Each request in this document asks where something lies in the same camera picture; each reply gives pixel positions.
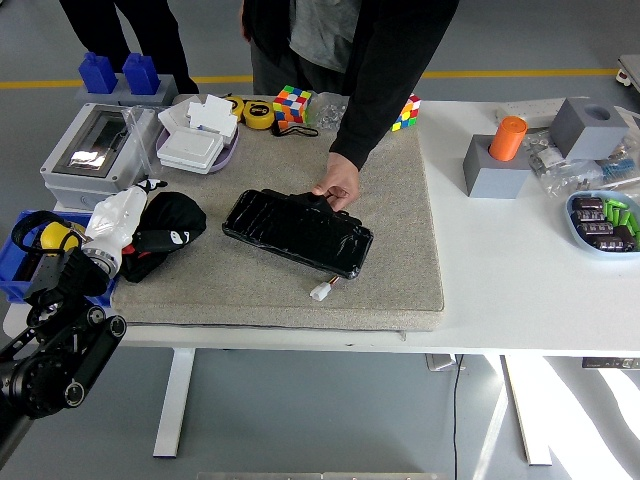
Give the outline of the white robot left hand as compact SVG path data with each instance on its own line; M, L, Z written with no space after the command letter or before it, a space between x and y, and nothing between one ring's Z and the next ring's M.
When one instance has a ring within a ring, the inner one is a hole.
M99 202L86 227L83 253L115 260L129 246L140 252L159 253L193 242L200 235L197 230L155 229L136 234L148 194L166 185L157 179L143 180Z

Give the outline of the person's left hand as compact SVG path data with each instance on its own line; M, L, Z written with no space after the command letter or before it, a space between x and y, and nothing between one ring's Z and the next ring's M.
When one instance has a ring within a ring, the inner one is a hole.
M345 210L360 197L359 170L343 155L330 152L326 173L311 193L323 196L334 211Z

